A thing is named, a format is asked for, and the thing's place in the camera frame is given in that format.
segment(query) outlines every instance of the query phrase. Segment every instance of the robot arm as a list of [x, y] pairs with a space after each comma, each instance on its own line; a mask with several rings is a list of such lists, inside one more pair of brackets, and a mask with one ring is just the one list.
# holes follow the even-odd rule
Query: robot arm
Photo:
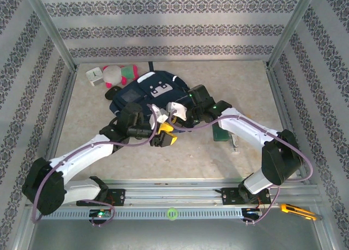
[[255, 200], [255, 195], [264, 188], [270, 185], [280, 186], [299, 169], [301, 165], [299, 155], [284, 144], [288, 143], [299, 149], [292, 132], [269, 129], [242, 115], [225, 101], [216, 103], [203, 85], [190, 89], [188, 93], [194, 106], [182, 108], [180, 111], [178, 111], [178, 107], [171, 109], [172, 106], [169, 106], [169, 112], [176, 110], [177, 114], [181, 114], [186, 111], [186, 119], [183, 120], [205, 121], [207, 123], [218, 120], [222, 129], [240, 136], [255, 149], [261, 151], [261, 168], [239, 185], [239, 195], [246, 203]]
[[[92, 176], [82, 181], [71, 181], [71, 178], [92, 163], [113, 154], [122, 147], [111, 142], [128, 144], [130, 137], [149, 139], [153, 133], [150, 124], [143, 122], [142, 107], [135, 103], [127, 104], [116, 124], [114, 123], [115, 120], [111, 121], [89, 142], [61, 157], [49, 161], [39, 158], [33, 162], [22, 187], [23, 194], [32, 203], [47, 174], [60, 164], [47, 178], [40, 192], [37, 207], [43, 215], [49, 215], [62, 204], [69, 202], [83, 199], [105, 201], [108, 187], [99, 178]], [[173, 135], [160, 126], [150, 143], [152, 146], [164, 147], [172, 144], [173, 139]]]
[[220, 117], [235, 115], [235, 118], [225, 118], [219, 121], [219, 126], [240, 136], [262, 153], [262, 166], [255, 173], [247, 177], [240, 185], [240, 195], [246, 200], [252, 194], [271, 185], [281, 185], [301, 165], [299, 156], [289, 147], [266, 135], [266, 132], [281, 138], [298, 149], [292, 132], [269, 129], [239, 113], [235, 108], [222, 111]]

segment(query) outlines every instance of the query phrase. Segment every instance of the navy blue backpack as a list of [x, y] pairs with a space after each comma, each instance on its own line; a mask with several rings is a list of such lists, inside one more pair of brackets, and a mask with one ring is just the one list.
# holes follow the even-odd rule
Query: navy blue backpack
[[174, 74], [167, 71], [148, 72], [116, 91], [109, 108], [115, 116], [118, 116], [127, 103], [138, 103], [143, 108], [145, 121], [148, 121], [152, 113], [147, 104], [153, 103], [165, 110], [169, 102], [177, 102], [187, 108], [192, 107], [193, 102], [188, 90], [187, 84]]

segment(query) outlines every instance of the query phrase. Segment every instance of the white patch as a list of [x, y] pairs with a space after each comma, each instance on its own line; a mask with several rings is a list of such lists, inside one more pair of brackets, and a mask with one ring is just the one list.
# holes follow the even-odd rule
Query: white patch
[[165, 83], [165, 84], [163, 84], [163, 85], [161, 85], [161, 86], [158, 86], [158, 87], [156, 87], [155, 89], [153, 89], [153, 90], [152, 90], [152, 96], [153, 96], [153, 97], [160, 96], [160, 95], [162, 95], [163, 93], [166, 93], [166, 92], [168, 92], [168, 91], [171, 91], [172, 89], [173, 89], [173, 88], [172, 88], [169, 84]]
[[155, 72], [148, 72], [146, 74], [144, 74], [143, 76], [141, 76], [137, 82], [141, 83], [143, 80], [146, 80], [147, 78], [151, 77], [153, 74], [155, 74]]

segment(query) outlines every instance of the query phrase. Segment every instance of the decorative border pattern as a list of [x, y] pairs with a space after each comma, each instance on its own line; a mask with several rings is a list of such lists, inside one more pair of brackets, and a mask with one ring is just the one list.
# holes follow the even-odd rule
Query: decorative border pattern
[[65, 64], [62, 57], [59, 58], [55, 71], [52, 75], [50, 85], [44, 97], [44, 101], [41, 104], [41, 109], [38, 114], [37, 122], [34, 126], [32, 136], [28, 143], [28, 148], [23, 157], [23, 162], [21, 164], [21, 170], [18, 172], [18, 177], [16, 178], [13, 191], [7, 203], [8, 207], [5, 209], [4, 218], [1, 220], [0, 226], [0, 249], [6, 249], [6, 244], [9, 240], [9, 235], [13, 229], [13, 224], [15, 223], [15, 217], [18, 214], [18, 208], [22, 200], [22, 185], [24, 184], [26, 175], [31, 167], [32, 162], [36, 157], [36, 152], [38, 150], [41, 137], [44, 132], [45, 124], [50, 114], [50, 109], [52, 103], [55, 99], [55, 94], [57, 87], [59, 85], [59, 80], [62, 77]]
[[330, 37], [323, 24], [321, 24], [318, 16], [316, 16], [313, 7], [309, 7], [306, 10], [303, 16], [303, 21], [308, 27], [318, 50], [320, 50], [322, 58], [326, 62], [329, 71], [332, 72], [332, 76], [338, 85], [338, 89], [341, 90], [342, 96], [345, 97], [345, 102], [349, 102], [349, 70], [345, 67], [342, 57], [338, 54], [335, 45], [330, 40]]
[[12, 18], [22, 0], [1, 0], [0, 1], [0, 35], [5, 30], [6, 25]]
[[17, 146], [17, 141], [24, 127], [25, 121], [29, 110], [31, 109], [35, 94], [40, 85], [40, 81], [44, 75], [44, 71], [52, 55], [55, 45], [50, 37], [46, 39], [43, 49], [38, 57], [37, 63], [32, 71], [29, 81], [25, 87], [18, 109], [15, 111], [15, 115], [12, 118], [12, 122], [7, 130], [7, 135], [4, 137], [3, 143], [0, 148], [0, 185], [2, 179], [5, 177], [6, 169], [12, 159], [14, 148]]
[[270, 55], [272, 45], [86, 47], [69, 49], [73, 58], [192, 55]]
[[349, 179], [349, 145], [346, 143], [347, 139], [343, 137], [343, 130], [340, 128], [340, 124], [337, 123], [337, 117], [332, 110], [330, 102], [328, 102], [326, 93], [322, 89], [321, 81], [317, 78], [315, 69], [297, 33], [291, 36], [290, 45], [308, 82], [312, 96], [333, 142], [333, 147], [336, 148], [337, 156], [340, 157], [339, 161], [342, 163], [342, 168], [347, 173], [347, 178]]
[[291, 120], [291, 114], [290, 114], [290, 111], [289, 111], [288, 108], [287, 108], [287, 103], [286, 103], [286, 100], [285, 100], [285, 97], [284, 97], [284, 92], [282, 92], [282, 89], [281, 89], [281, 86], [280, 86], [280, 82], [279, 82], [279, 79], [278, 79], [278, 77], [277, 77], [275, 68], [273, 68], [273, 72], [274, 72], [275, 79], [276, 79], [276, 82], [277, 82], [277, 84], [278, 84], [278, 87], [279, 87], [279, 89], [280, 89], [280, 94], [281, 94], [282, 100], [283, 100], [283, 102], [284, 102], [284, 104], [285, 104], [285, 109], [286, 109], [286, 113], [287, 113], [287, 117], [288, 117], [288, 122], [290, 122], [290, 124], [291, 124], [292, 133], [294, 134], [294, 137], [296, 138], [297, 144], [299, 145], [299, 141], [298, 141], [298, 138], [297, 138], [297, 133], [296, 133], [296, 131], [294, 130], [293, 122], [292, 122], [292, 120]]
[[297, 0], [136, 0], [46, 3], [51, 17], [155, 13], [291, 13]]
[[53, 121], [53, 126], [52, 126], [52, 131], [50, 132], [50, 136], [49, 136], [49, 141], [47, 143], [47, 148], [46, 148], [46, 152], [45, 152], [45, 156], [44, 158], [46, 158], [47, 160], [49, 160], [50, 158], [47, 158], [48, 156], [48, 153], [49, 153], [49, 149], [51, 147], [51, 143], [52, 143], [52, 138], [53, 138], [53, 134], [55, 133], [55, 130], [56, 130], [56, 125], [58, 123], [58, 117], [59, 117], [59, 114], [61, 112], [61, 108], [62, 108], [62, 104], [63, 104], [63, 101], [64, 101], [64, 98], [65, 98], [65, 94], [67, 92], [67, 89], [68, 89], [68, 84], [69, 84], [69, 81], [70, 81], [70, 78], [75, 74], [77, 73], [77, 69], [75, 71], [71, 71], [69, 72], [69, 76], [67, 78], [67, 81], [64, 85], [64, 88], [63, 88], [63, 91], [62, 91], [62, 96], [61, 96], [61, 100], [59, 101], [59, 105], [58, 105], [58, 110], [57, 110], [57, 113], [56, 113], [56, 116], [55, 116], [55, 119]]
[[22, 66], [24, 58], [27, 56], [30, 46], [41, 26], [41, 22], [35, 12], [30, 16], [22, 31], [18, 41], [7, 59], [7, 63], [1, 70], [0, 76], [0, 109], [6, 100], [6, 96], [10, 91], [14, 79], [17, 77], [19, 68]]
[[[317, 133], [310, 119], [308, 109], [305, 105], [302, 94], [300, 93], [290, 63], [288, 62], [284, 52], [279, 58], [279, 63], [285, 75], [288, 87], [292, 95], [292, 99], [298, 111], [299, 118], [302, 122], [304, 133], [308, 140], [315, 164], [318, 168], [318, 172], [320, 173], [321, 181], [323, 183], [323, 186], [325, 187], [326, 195], [329, 197], [328, 200], [331, 203], [334, 217], [337, 219], [338, 228], [341, 230], [341, 236], [344, 237], [344, 244], [347, 248], [349, 248], [349, 226], [347, 225], [349, 223], [348, 214], [345, 213], [346, 208], [341, 202], [342, 198], [338, 195], [338, 187], [336, 187], [335, 185], [333, 174], [329, 170], [329, 165], [327, 163], [327, 159], [324, 156], [321, 143], [317, 138]], [[280, 87], [280, 83], [277, 77], [276, 81]]]
[[279, 36], [284, 25], [150, 25], [123, 27], [60, 28], [67, 39], [128, 38], [146, 36]]
[[339, 21], [343, 23], [343, 27], [349, 33], [349, 0], [327, 0], [327, 2], [331, 5]]

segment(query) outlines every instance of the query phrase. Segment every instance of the green object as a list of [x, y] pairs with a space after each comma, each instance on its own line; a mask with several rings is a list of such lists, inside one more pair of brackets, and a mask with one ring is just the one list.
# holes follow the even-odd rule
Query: green object
[[221, 129], [218, 123], [212, 125], [213, 141], [225, 142], [230, 139], [229, 132]]
[[170, 208], [167, 211], [167, 218], [171, 221], [174, 221], [178, 218], [178, 210], [175, 208]]
[[134, 73], [134, 67], [135, 66], [124, 66], [121, 68], [121, 75], [128, 80], [132, 80], [135, 78], [135, 73]]

